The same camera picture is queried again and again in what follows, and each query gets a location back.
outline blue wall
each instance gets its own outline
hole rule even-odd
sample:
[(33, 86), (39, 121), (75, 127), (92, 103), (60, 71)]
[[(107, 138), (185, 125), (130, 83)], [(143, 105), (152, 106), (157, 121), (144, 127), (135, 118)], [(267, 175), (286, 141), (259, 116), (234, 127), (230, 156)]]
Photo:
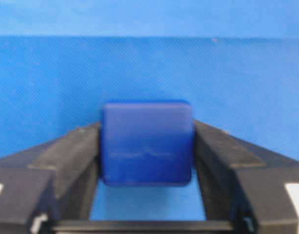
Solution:
[(299, 0), (0, 0), (0, 35), (299, 37)]

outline blue surface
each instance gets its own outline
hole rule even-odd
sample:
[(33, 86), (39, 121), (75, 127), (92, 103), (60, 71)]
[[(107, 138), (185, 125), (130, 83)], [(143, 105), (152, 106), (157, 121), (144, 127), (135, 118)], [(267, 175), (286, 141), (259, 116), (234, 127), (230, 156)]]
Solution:
[(183, 187), (109, 187), (100, 180), (97, 196), (92, 220), (205, 219), (195, 170)]
[(107, 185), (184, 185), (191, 179), (193, 116), (184, 101), (104, 105), (101, 168)]
[(0, 35), (299, 37), (299, 0), (0, 0)]
[[(195, 118), (299, 160), (299, 39), (287, 38), (299, 0), (0, 0), (0, 157), (100, 120), (110, 99), (185, 99)], [(133, 209), (116, 196), (133, 189), (102, 185), (92, 218), (204, 218), (186, 188), (140, 189)]]

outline blue backdrop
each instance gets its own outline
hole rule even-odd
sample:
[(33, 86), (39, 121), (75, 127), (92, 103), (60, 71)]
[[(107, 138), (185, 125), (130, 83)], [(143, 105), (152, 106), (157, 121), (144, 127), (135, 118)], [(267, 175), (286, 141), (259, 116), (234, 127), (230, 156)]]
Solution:
[[(299, 160), (299, 1), (0, 0), (0, 157), (98, 121), (110, 99), (185, 99)], [(204, 218), (196, 180), (98, 195), (95, 219)]]

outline blue block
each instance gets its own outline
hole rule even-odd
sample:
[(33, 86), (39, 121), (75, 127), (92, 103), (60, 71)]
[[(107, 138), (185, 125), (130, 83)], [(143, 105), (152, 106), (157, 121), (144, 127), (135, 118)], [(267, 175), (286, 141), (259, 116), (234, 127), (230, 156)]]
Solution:
[(192, 109), (187, 102), (106, 104), (101, 131), (105, 184), (187, 184), (193, 137)]

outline black plastic frame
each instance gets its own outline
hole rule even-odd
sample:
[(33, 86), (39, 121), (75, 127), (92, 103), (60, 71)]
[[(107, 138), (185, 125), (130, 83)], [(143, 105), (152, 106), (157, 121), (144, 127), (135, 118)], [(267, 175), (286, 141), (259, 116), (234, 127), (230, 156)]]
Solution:
[[(0, 183), (18, 189), (0, 197), (0, 234), (28, 233), (44, 213), (50, 218), (44, 234), (297, 234), (298, 215), (284, 185), (299, 183), (299, 162), (204, 123), (195, 126), (195, 165), (207, 221), (87, 220), (99, 177), (97, 123), (0, 159)], [(30, 186), (31, 178), (42, 184)], [(9, 206), (14, 199), (17, 206)]]

